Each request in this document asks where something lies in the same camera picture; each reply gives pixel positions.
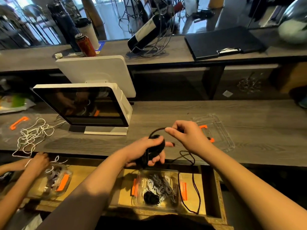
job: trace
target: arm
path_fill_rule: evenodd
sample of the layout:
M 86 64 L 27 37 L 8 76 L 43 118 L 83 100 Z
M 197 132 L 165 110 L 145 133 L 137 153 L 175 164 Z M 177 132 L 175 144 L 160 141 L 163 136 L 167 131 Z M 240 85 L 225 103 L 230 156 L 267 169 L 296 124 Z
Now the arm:
M 11 164 L 6 164 L 2 168 L 8 171 L 15 171 L 19 166 L 26 163 L 29 159 L 23 159 Z M 49 159 L 47 154 L 38 153 L 27 165 L 18 170 L 25 169 L 16 184 L 10 189 L 7 195 L 0 201 L 0 229 L 2 229 L 6 223 L 10 220 L 13 214 L 21 205 L 23 199 L 31 188 L 34 180 L 40 175 L 40 173 L 47 168 Z
M 39 225 L 37 230 L 94 229 L 107 201 L 115 180 L 123 167 L 135 165 L 133 160 L 141 157 L 147 148 L 157 146 L 163 141 L 142 138 L 105 159 L 76 189 Z M 166 142 L 167 147 L 173 144 Z M 164 163 L 164 151 L 148 165 Z
M 265 230 L 307 229 L 304 208 L 216 148 L 196 123 L 178 120 L 165 131 L 214 167 L 240 195 Z

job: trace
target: white monitor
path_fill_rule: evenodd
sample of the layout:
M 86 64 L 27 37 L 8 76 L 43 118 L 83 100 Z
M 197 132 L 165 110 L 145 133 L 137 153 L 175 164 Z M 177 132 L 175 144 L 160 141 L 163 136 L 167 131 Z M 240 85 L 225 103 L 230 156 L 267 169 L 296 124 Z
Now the white monitor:
M 33 92 L 85 134 L 127 135 L 132 107 L 116 83 L 36 85 Z
M 56 65 L 71 83 L 116 83 L 126 97 L 136 95 L 125 59 L 120 55 L 63 58 Z

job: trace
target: wine bottle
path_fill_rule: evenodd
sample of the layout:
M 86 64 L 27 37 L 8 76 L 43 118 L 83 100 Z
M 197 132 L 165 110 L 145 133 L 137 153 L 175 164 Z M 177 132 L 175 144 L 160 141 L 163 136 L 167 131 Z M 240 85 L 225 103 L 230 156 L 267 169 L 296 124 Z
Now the wine bottle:
M 166 30 L 167 22 L 173 17 L 173 14 L 178 13 L 183 9 L 183 5 L 178 2 L 174 6 L 173 12 L 165 13 L 164 15 L 156 14 L 151 19 L 148 20 L 144 26 L 139 29 L 134 36 L 128 40 L 128 47 L 133 53 L 140 52 L 140 49 L 143 49 L 151 41 L 153 41 L 161 32 Z

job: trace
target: black clipboard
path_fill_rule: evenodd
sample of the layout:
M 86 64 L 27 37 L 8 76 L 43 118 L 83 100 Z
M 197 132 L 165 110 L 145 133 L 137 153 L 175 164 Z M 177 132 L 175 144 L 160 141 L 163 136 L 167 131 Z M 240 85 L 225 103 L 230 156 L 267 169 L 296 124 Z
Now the black clipboard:
M 267 47 L 245 27 L 187 34 L 185 41 L 194 60 L 217 58 L 223 55 L 263 52 Z

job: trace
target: monitor screen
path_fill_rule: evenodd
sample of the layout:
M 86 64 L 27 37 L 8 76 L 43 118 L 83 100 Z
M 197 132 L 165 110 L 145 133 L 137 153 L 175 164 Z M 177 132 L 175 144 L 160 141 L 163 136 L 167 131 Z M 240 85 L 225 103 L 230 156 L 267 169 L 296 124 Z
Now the monitor screen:
M 128 127 L 109 87 L 35 88 L 34 91 L 71 125 Z

